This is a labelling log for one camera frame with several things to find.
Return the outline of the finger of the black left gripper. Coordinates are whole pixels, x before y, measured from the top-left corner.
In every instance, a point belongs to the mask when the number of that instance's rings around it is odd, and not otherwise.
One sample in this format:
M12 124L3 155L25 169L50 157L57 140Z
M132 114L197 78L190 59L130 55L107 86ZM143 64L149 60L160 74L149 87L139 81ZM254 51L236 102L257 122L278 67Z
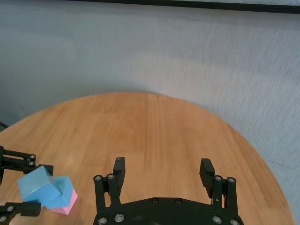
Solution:
M23 217L37 217L41 209L40 202L7 202L0 206L0 224L8 225L17 214Z
M53 165L36 165L36 155L11 151L0 147L0 180L3 181L4 171L21 171L23 174L28 174L38 167L43 166L51 176L53 176Z

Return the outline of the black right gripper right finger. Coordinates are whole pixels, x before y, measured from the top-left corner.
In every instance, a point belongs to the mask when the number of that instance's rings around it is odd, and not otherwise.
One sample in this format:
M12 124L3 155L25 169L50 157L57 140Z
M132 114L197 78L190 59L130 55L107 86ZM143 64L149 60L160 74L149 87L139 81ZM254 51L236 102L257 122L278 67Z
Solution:
M213 164L208 158L201 159L199 175L214 208L222 208L222 197L224 197L225 209L237 209L235 178L224 179L216 175Z

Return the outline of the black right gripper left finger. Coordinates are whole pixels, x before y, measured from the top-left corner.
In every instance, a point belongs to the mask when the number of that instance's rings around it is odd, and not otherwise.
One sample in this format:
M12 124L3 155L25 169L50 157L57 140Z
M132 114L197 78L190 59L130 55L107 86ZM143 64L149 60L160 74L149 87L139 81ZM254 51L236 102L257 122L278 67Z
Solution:
M93 178L96 196L96 208L106 208L105 193L109 194L110 206L121 205L120 194L126 174L125 158L117 157L113 172L107 176L96 175Z

